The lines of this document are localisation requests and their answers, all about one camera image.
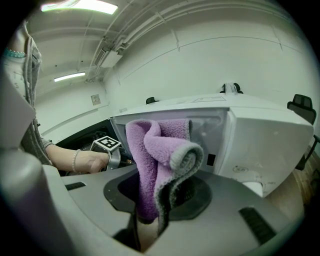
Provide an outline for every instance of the human arm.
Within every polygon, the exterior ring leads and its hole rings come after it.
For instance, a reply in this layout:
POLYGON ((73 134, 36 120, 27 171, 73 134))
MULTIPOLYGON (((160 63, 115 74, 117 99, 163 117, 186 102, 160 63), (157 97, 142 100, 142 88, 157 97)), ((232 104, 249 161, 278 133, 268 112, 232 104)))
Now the human arm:
MULTIPOLYGON (((48 145, 46 153, 49 156, 53 166, 58 170, 72 172, 72 163, 75 156, 75 150, 62 148, 54 144, 48 145)), ((109 163, 107 153, 94 151, 80 151, 76 155, 74 167, 77 172, 98 173, 109 163)))

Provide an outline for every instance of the microfiber cloth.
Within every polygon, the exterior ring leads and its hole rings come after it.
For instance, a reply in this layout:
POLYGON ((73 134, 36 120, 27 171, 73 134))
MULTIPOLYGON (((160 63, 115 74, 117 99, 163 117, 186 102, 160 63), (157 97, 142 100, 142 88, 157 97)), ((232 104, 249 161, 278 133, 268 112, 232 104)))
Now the microfiber cloth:
POLYGON ((179 185, 203 161, 203 149, 190 142, 191 128, 188 119, 134 120, 125 127, 139 172, 138 217, 145 223, 159 217, 160 230, 175 207, 179 185))

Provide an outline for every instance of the folded cloth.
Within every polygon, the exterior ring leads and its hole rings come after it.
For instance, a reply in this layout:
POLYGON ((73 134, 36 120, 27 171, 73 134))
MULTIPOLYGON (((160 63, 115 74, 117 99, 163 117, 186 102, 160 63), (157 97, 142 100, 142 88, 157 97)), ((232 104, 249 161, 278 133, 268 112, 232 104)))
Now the folded cloth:
POLYGON ((175 207, 179 185, 203 161, 203 149, 190 142, 191 126, 188 119, 172 119, 134 120, 125 127, 139 171, 138 217, 145 223, 159 217, 160 231, 166 226, 168 210, 175 207))

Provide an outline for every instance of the white ceiling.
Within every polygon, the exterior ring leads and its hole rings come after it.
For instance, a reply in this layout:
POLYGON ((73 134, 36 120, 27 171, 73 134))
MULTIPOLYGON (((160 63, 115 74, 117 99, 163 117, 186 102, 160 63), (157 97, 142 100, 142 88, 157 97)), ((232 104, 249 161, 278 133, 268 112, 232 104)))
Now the white ceiling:
POLYGON ((203 6, 221 8, 229 4, 242 8, 250 4, 250 8, 262 8, 275 14, 279 12, 279 8, 264 0, 100 1, 117 5, 118 9, 112 15, 82 9, 48 12, 36 10, 28 19, 28 32, 42 54, 42 65, 37 84, 38 96, 71 83, 85 82, 86 79, 90 79, 96 67, 93 66, 91 69, 89 67, 94 60, 98 45, 104 38, 111 49, 116 49, 116 47, 120 49, 121 38, 125 39, 130 35, 127 38, 128 41, 124 43, 128 46, 144 33, 163 24, 165 20, 174 19, 175 15, 176 17, 187 15, 191 13, 192 8, 195 12, 202 11, 203 6), (76 72, 86 72, 88 76, 60 82, 53 81, 54 78, 76 72))

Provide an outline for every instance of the fluorescent light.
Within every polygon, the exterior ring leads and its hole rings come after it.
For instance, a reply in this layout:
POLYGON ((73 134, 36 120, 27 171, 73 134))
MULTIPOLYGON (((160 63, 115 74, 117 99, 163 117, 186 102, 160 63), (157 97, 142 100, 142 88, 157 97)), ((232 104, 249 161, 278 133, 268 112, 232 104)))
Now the fluorescent light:
POLYGON ((69 79, 69 78, 81 77, 81 76, 84 76, 85 74, 86 74, 86 72, 81 72, 81 73, 76 73, 76 74, 68 74, 68 75, 65 75, 65 76, 61 76, 61 77, 55 78, 54 81, 55 82, 59 82, 61 80, 65 80, 65 79, 69 79))
POLYGON ((118 6, 103 2, 99 0, 80 0, 76 4, 72 4, 74 1, 70 0, 65 3, 57 3, 57 4, 44 4, 41 6, 41 11, 47 12, 51 10, 58 10, 58 9, 84 9, 84 10, 91 10, 102 12, 106 14, 113 14, 118 6))

